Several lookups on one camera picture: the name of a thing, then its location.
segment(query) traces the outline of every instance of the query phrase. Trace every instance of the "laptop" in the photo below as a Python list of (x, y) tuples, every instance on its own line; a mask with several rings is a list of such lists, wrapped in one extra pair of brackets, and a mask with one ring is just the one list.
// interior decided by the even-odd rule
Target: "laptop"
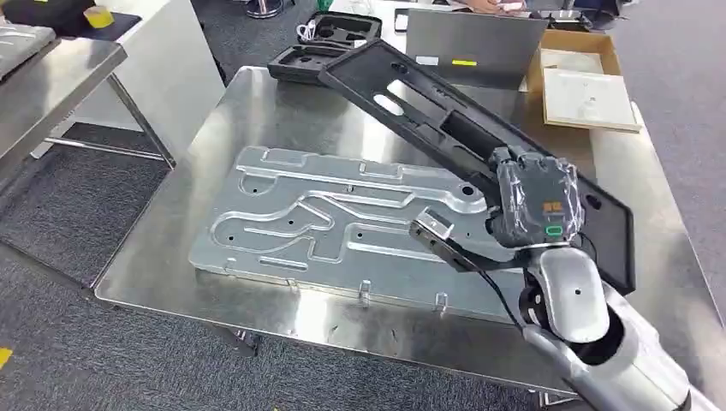
[(406, 54), (456, 85), (518, 90), (548, 21), (410, 9)]

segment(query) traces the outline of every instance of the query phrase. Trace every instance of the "black plastic tray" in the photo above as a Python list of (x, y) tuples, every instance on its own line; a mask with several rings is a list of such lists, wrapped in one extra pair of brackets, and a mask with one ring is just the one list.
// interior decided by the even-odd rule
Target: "black plastic tray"
[[(319, 79), (488, 198), (499, 196), (486, 164), (496, 147), (520, 146), (551, 155), (383, 40), (338, 57), (325, 66)], [(395, 80), (411, 89), (405, 100), (388, 90)], [(400, 111), (394, 114), (377, 103), (379, 95), (396, 103)], [(581, 232), (596, 250), (593, 258), (601, 277), (628, 294), (635, 290), (633, 213), (594, 182), (579, 178), (586, 212)]]
[(306, 22), (310, 20), (315, 22), (315, 35), (312, 40), (303, 40), (298, 36), (298, 42), (303, 45), (352, 49), (355, 40), (370, 42), (381, 37), (383, 27), (379, 18), (337, 11), (316, 11)]
[(317, 45), (294, 45), (267, 63), (267, 69), (278, 80), (322, 86), (318, 80), (320, 70), (346, 51)]

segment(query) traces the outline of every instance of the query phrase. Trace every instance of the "aluminum plate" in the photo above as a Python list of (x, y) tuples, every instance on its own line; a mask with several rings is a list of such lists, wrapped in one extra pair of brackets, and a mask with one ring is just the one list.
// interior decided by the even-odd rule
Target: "aluminum plate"
[[(408, 235), (426, 207), (454, 223), (467, 249), (511, 257), (486, 233), (481, 193), (447, 170), (248, 147), (189, 260), (218, 274), (507, 321), (478, 274), (457, 273)], [(516, 304), (521, 271), (491, 274)]]

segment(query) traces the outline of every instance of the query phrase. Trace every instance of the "gray carpet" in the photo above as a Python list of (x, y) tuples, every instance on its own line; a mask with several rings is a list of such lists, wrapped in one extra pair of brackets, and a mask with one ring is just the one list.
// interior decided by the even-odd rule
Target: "gray carpet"
[[(239, 4), (195, 1), (211, 48), (230, 76), (264, 65), (294, 41), (312, 2), (269, 21)], [(701, 261), (715, 284), (723, 242), (723, 166), (717, 161), (726, 87), (716, 73), (717, 0), (696, 20), (681, 2), (646, 2), (614, 31), (628, 88), (644, 111)], [(75, 126), (78, 139), (145, 142), (128, 132)], [(90, 282), (163, 178), (163, 164), (54, 147), (27, 161), (0, 194), (0, 235)], [(717, 298), (726, 303), (726, 293)], [(400, 410), (529, 409), (522, 390), (334, 349), (266, 338), (243, 359), (202, 325), (82, 301), (0, 255), (0, 409)]]

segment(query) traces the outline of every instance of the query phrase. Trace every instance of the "green light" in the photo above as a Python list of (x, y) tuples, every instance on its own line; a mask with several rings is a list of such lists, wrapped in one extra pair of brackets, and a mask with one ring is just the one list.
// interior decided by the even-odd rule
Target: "green light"
[(562, 229), (562, 225), (551, 225), (544, 229), (544, 232), (547, 233), (550, 237), (557, 237), (559, 235), (562, 235), (562, 232), (564, 230)]

